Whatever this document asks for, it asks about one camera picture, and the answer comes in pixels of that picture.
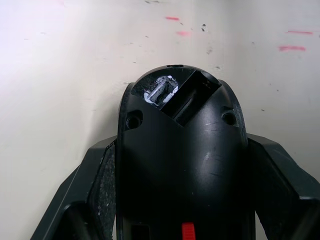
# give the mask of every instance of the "black plastic device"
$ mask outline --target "black plastic device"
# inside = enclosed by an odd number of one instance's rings
[[[126,88],[117,137],[91,147],[32,240],[320,238],[320,184],[276,142],[247,134],[222,80],[191,66]]]

